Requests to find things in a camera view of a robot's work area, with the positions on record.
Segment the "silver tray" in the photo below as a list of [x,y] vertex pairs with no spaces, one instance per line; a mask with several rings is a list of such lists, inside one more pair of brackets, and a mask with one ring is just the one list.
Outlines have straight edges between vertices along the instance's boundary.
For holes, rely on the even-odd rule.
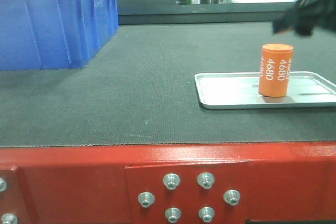
[[195,75],[201,104],[208,109],[255,109],[336,106],[336,85],[313,72],[291,72],[287,96],[263,97],[258,73]]

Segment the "orange cylinder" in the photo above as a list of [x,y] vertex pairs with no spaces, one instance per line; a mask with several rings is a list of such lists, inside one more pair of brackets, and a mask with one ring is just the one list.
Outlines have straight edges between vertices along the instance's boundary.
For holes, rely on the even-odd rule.
[[293,47],[285,44],[263,45],[260,62],[259,93],[266,97],[287,95]]

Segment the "blue bin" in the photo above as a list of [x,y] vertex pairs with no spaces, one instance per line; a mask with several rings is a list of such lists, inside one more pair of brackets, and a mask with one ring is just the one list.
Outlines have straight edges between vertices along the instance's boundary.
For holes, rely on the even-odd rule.
[[117,0],[0,0],[0,70],[84,67],[118,29]]

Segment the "metal bolt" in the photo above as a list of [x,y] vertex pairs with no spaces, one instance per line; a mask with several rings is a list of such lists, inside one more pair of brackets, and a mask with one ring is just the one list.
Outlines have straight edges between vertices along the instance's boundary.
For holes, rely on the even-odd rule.
[[198,211],[198,216],[205,222],[209,223],[215,216],[215,210],[211,207],[203,207]]
[[201,173],[197,177],[197,183],[204,189],[210,189],[215,182],[215,177],[211,173]]
[[155,197],[154,195],[146,191],[138,195],[138,201],[142,207],[147,208],[154,203]]
[[166,216],[169,223],[177,223],[181,217],[181,211],[178,208],[172,207],[168,208],[164,215]]
[[19,220],[15,215],[4,214],[1,217],[2,224],[18,224]]
[[240,200],[240,193],[236,190],[229,190],[223,195],[223,199],[231,206],[237,206]]
[[169,173],[163,177],[163,184],[168,190],[175,190],[180,182],[180,177],[174,173]]
[[7,182],[0,178],[0,191],[5,191],[7,189]]

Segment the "black conveyor belt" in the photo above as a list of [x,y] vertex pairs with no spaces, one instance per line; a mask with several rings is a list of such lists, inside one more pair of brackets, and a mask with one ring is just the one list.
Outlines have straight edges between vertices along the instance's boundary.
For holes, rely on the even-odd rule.
[[207,110],[194,75],[258,72],[294,46],[292,71],[336,83],[336,36],[271,23],[121,26],[83,69],[0,72],[0,147],[335,141],[336,108]]

